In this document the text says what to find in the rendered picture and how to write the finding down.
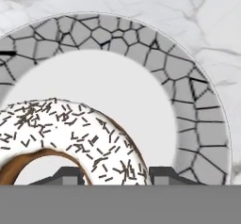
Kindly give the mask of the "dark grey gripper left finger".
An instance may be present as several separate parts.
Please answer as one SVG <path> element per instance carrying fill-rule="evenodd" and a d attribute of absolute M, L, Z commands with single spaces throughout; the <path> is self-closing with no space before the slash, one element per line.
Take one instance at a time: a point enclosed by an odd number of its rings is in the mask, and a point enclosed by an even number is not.
<path fill-rule="evenodd" d="M 84 185 L 84 174 L 78 167 L 61 167 L 53 176 L 38 180 L 31 185 Z"/>

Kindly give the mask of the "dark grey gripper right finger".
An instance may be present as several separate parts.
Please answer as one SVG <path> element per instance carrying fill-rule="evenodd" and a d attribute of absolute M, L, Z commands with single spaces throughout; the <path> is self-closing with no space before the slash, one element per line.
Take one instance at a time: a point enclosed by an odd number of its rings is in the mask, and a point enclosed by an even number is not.
<path fill-rule="evenodd" d="M 197 182 L 181 177 L 172 167 L 149 167 L 152 185 L 197 185 Z"/>

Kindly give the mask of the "white iced sprinkled doughnut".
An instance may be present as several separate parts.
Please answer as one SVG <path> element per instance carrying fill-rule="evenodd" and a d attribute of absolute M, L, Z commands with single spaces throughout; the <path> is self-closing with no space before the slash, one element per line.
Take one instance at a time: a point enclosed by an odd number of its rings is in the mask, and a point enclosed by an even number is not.
<path fill-rule="evenodd" d="M 89 185 L 149 185 L 148 168 L 131 137 L 86 104 L 25 101 L 0 110 L 0 184 L 14 184 L 43 156 L 73 161 Z"/>

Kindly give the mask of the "white plate with cracked-pattern rim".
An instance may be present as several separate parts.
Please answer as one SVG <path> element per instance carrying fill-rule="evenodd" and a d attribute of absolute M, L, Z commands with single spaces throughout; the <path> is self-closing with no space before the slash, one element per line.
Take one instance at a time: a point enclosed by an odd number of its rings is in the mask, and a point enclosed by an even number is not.
<path fill-rule="evenodd" d="M 149 167 L 226 185 L 231 147 L 221 102 L 201 67 L 143 23 L 69 13 L 0 37 L 0 110 L 25 101 L 86 104 L 115 121 Z"/>

